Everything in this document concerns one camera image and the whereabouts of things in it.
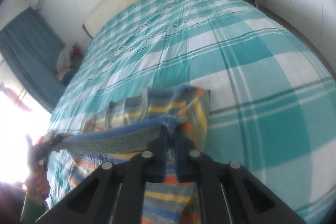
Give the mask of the person left hand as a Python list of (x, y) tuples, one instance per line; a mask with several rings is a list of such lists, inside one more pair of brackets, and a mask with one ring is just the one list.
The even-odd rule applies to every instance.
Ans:
[(47, 180), (45, 169), (38, 161), (33, 159), (33, 142), (28, 135), (26, 136), (26, 141), (28, 145), (27, 164), (30, 171), (25, 180), (27, 188), (26, 196), (32, 202), (42, 206), (45, 204), (45, 200), (49, 196), (50, 185)]

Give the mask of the green sleeved forearm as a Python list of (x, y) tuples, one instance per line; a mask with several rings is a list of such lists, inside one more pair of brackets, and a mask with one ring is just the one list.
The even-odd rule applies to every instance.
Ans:
[(45, 200), (43, 200), (42, 204), (39, 205), (30, 199), (28, 194), (26, 194), (20, 221), (23, 224), (35, 223), (35, 221), (40, 218), (48, 209), (49, 208)]

